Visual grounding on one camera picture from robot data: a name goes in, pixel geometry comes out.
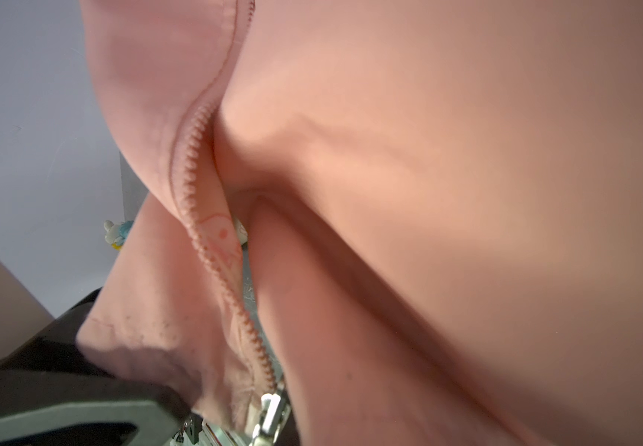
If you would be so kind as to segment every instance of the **silver zipper pull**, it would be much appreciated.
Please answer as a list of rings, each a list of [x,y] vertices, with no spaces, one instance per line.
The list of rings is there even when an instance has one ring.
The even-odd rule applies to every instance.
[[[252,431],[252,442],[249,446],[273,446],[290,413],[291,405],[282,377],[274,393],[265,393],[262,396],[259,423]]]

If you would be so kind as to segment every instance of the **gray wall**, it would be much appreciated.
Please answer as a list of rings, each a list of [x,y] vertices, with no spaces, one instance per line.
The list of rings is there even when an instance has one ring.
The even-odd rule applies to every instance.
[[[0,260],[54,316],[103,284],[123,219],[83,54],[75,0],[0,0]]]

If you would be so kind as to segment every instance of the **small toy figurine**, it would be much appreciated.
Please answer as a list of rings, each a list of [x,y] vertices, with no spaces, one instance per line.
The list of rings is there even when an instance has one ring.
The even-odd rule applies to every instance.
[[[132,226],[133,220],[124,221],[117,225],[114,225],[111,220],[104,221],[103,227],[106,229],[106,236],[104,237],[106,243],[113,246],[114,249],[120,250]]]

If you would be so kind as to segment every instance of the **black hole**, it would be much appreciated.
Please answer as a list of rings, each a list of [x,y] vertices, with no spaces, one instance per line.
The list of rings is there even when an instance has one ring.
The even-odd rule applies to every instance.
[[[123,446],[136,433],[130,423],[89,423],[0,442],[0,446]]]

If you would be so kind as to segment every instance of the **peach fabric surface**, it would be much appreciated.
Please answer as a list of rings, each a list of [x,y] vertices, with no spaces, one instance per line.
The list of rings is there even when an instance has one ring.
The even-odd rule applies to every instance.
[[[643,444],[643,2],[82,10],[152,193],[88,358],[249,427],[231,209],[305,445]]]

